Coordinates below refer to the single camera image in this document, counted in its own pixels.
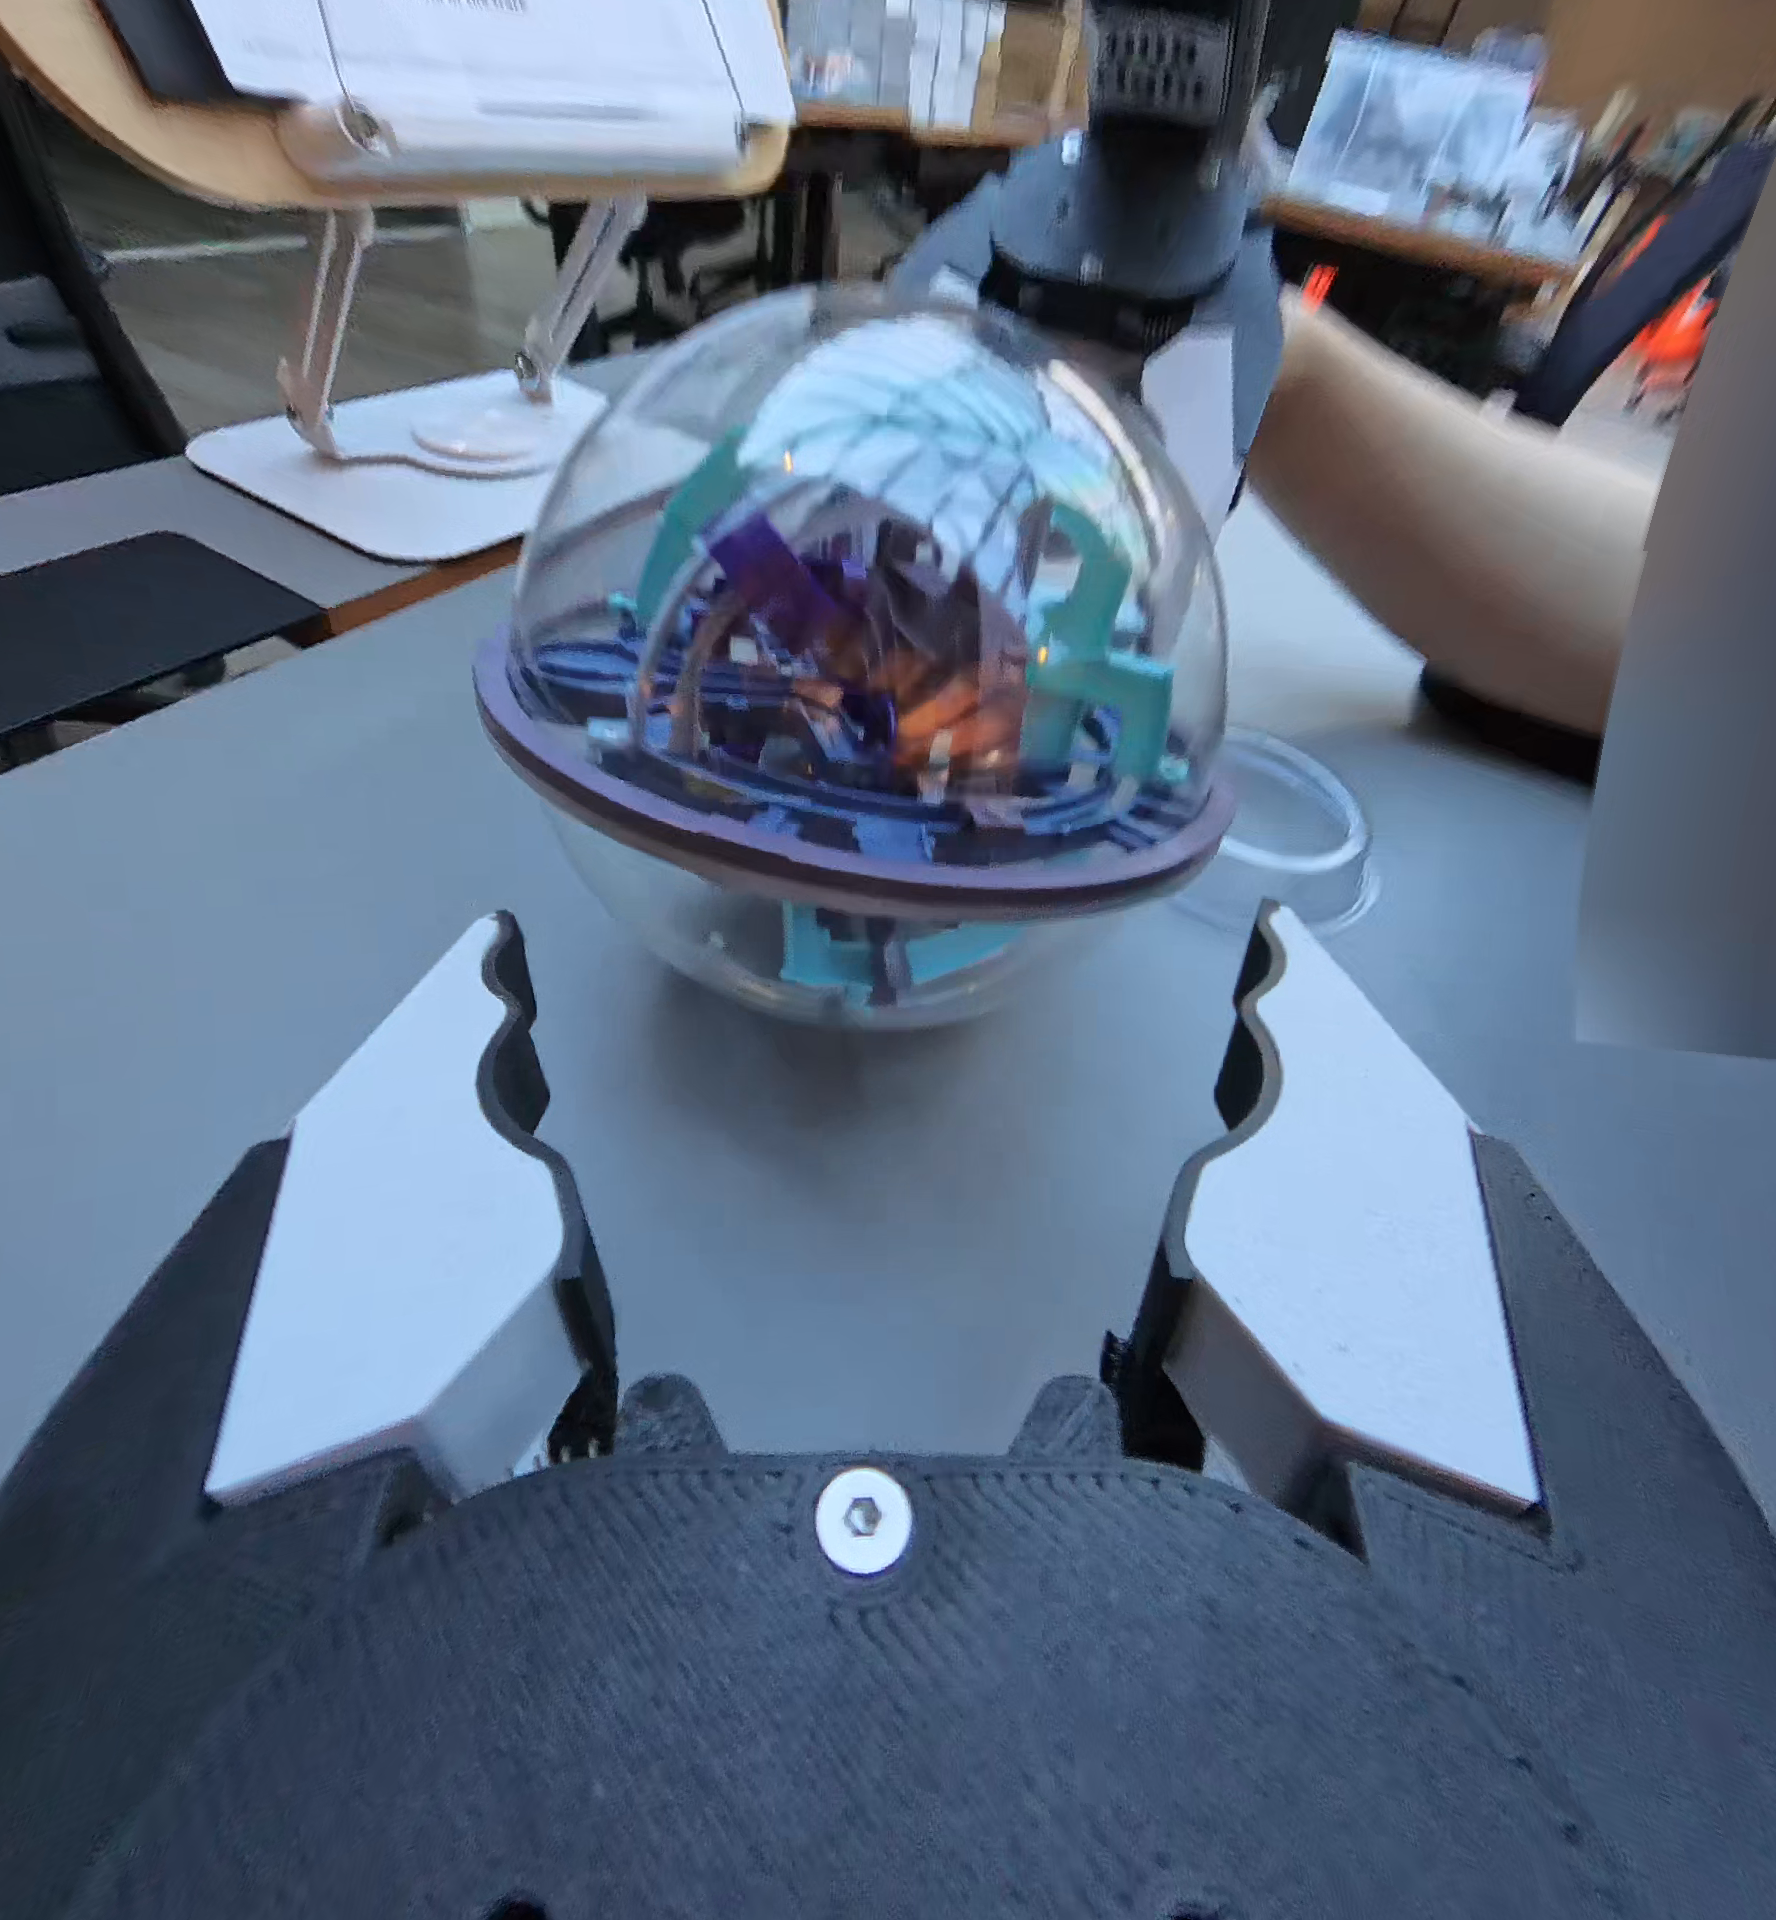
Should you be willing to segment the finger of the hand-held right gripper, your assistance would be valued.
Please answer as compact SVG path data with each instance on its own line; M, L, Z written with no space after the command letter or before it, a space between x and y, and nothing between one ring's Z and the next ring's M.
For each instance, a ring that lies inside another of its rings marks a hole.
M1224 327L1189 327L1142 365L1142 409L1208 535L1223 532L1242 489L1234 373Z

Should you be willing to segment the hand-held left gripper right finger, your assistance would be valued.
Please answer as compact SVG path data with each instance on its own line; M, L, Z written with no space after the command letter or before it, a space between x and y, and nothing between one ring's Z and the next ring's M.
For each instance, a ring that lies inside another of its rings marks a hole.
M1484 1136L1287 904L1259 906L1214 1081L1103 1380L1130 1459L1309 1513L1342 1468L1489 1515L1544 1504Z

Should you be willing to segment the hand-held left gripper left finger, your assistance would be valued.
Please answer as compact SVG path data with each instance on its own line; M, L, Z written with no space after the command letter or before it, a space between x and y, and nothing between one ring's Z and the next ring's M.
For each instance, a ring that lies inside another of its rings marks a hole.
M615 1451L618 1338L523 930L473 923L301 1108L204 1481L220 1507L385 1452L473 1499Z

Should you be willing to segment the clear maze ball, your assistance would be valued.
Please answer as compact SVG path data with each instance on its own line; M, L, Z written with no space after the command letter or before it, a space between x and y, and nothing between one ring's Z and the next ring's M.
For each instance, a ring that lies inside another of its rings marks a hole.
M667 969L797 1025L954 1025L1221 852L1224 516L1092 351L969 300L760 298L564 458L478 722Z

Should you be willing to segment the person's right forearm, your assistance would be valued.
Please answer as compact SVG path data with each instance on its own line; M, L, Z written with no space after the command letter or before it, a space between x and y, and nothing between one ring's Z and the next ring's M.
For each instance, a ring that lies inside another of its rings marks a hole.
M1662 477L1486 410L1300 290L1245 474L1449 684L1601 739Z

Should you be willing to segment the clear plastic dish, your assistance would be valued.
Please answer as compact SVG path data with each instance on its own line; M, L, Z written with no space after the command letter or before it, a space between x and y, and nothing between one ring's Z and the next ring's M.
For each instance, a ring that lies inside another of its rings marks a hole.
M1224 739L1236 813L1205 870L1228 914L1275 903L1312 935L1356 924L1376 901L1373 830L1356 794L1318 758L1273 732Z

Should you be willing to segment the black wrist rest pad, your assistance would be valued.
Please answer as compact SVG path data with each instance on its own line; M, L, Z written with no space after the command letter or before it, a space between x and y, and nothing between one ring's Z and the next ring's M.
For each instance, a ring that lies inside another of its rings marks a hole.
M1454 741L1490 756L1592 791L1601 765L1599 732L1548 722L1456 684L1437 666L1425 666L1419 699L1428 716Z

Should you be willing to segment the white paper sheet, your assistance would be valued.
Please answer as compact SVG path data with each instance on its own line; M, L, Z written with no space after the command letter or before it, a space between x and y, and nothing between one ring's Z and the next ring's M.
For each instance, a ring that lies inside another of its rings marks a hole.
M242 95L364 109L784 128L795 95L770 4L194 3Z

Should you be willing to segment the black desk mat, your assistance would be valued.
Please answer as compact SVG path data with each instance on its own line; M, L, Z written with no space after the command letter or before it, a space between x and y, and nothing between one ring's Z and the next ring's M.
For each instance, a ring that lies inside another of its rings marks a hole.
M0 747L266 640L328 633L312 598L186 535L0 574Z

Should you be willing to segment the white mounting plate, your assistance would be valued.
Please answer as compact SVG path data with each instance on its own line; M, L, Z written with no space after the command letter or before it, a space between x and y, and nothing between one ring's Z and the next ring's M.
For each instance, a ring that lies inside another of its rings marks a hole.
M277 366L281 416L197 437L207 479L385 565L448 565L521 540L551 477L607 412L567 375L607 277L654 201L729 201L780 173L795 110L429 109L360 101L284 109L284 156L324 196L306 319ZM585 212L509 370L335 406L376 210L461 202L493 182L564 180Z

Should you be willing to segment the curved wooden board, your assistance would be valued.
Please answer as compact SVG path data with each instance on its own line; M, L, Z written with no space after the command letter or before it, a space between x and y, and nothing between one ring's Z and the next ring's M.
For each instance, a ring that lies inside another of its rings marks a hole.
M795 119L755 123L733 162L710 170L617 151L591 174L443 166L390 160L378 177L335 179L296 166L284 145L288 110L240 98L217 104L169 102L144 76L103 4L0 3L0 54L36 96L104 151L173 190L222 208L306 210L461 206L493 198L596 202L645 194L652 201L726 202L780 179Z

